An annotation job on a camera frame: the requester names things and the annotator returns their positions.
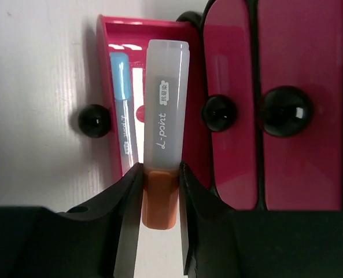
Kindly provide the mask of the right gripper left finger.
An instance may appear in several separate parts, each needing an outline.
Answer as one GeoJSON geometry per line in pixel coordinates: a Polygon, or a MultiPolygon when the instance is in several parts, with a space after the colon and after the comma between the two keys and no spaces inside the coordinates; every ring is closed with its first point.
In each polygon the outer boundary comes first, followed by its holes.
{"type": "Polygon", "coordinates": [[[143,196],[143,165],[115,184],[60,213],[59,277],[133,277],[143,196]]]}

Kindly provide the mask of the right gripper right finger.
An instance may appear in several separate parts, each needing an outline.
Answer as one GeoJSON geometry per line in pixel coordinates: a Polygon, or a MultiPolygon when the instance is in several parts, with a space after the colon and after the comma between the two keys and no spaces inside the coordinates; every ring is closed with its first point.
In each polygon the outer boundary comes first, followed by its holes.
{"type": "Polygon", "coordinates": [[[240,277],[231,207],[179,166],[179,211],[183,274],[187,277],[240,277]]]}

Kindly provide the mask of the pink top drawer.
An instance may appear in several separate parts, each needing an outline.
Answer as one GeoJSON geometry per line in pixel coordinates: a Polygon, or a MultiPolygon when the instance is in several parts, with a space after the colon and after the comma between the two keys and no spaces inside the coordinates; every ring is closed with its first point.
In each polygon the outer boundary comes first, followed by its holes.
{"type": "Polygon", "coordinates": [[[343,1],[260,1],[261,91],[301,89],[314,105],[299,134],[265,134],[270,210],[340,210],[343,176],[343,1]]]}

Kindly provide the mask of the pink drawer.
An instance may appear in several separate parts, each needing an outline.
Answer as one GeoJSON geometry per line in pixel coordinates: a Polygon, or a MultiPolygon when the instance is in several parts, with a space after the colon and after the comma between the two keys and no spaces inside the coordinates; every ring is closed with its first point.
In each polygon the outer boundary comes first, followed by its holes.
{"type": "Polygon", "coordinates": [[[215,186],[237,210],[257,204],[256,139],[249,10],[245,1],[214,1],[203,25],[215,186]]]}
{"type": "Polygon", "coordinates": [[[299,134],[265,134],[270,210],[340,210],[343,176],[343,1],[260,1],[261,91],[301,89],[314,105],[299,134]]]}
{"type": "Polygon", "coordinates": [[[118,181],[125,172],[120,166],[119,129],[109,55],[111,52],[123,52],[128,55],[138,151],[142,152],[146,49],[152,39],[168,39],[186,41],[190,50],[182,159],[190,166],[204,187],[212,186],[211,133],[201,116],[202,107],[207,99],[201,20],[201,13],[191,11],[182,13],[176,21],[99,15],[97,47],[104,103],[90,104],[80,109],[76,121],[80,131],[86,136],[108,138],[112,166],[110,172],[115,181],[118,181]]]}

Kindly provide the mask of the blue highlighter pen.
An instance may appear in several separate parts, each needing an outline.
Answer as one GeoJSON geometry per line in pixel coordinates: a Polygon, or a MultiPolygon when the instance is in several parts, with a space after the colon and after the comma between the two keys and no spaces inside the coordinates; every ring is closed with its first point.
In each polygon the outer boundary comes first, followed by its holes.
{"type": "Polygon", "coordinates": [[[122,52],[110,53],[113,95],[120,147],[121,170],[125,174],[138,162],[130,62],[122,52]]]}

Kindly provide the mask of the orange capped clear highlighter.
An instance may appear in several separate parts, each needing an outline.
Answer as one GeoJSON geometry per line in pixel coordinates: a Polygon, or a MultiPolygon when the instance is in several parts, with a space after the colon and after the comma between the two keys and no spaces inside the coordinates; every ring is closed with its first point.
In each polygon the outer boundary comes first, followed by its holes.
{"type": "Polygon", "coordinates": [[[189,44],[152,39],[146,53],[142,222],[150,229],[174,227],[182,160],[189,44]]]}

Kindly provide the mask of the pink bottom drawer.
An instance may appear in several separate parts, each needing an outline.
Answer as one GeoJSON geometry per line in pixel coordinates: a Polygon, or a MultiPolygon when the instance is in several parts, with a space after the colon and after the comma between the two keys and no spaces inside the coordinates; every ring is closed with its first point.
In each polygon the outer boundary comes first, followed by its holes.
{"type": "Polygon", "coordinates": [[[182,13],[176,21],[99,15],[97,47],[104,103],[90,104],[80,109],[76,121],[80,131],[86,136],[108,138],[112,166],[110,172],[115,181],[118,181],[125,172],[120,166],[119,129],[109,55],[111,52],[123,52],[128,55],[138,151],[142,152],[146,49],[152,39],[168,39],[186,41],[190,50],[182,159],[190,166],[204,187],[212,186],[211,133],[201,116],[202,107],[207,99],[201,20],[201,13],[191,11],[182,13]]]}

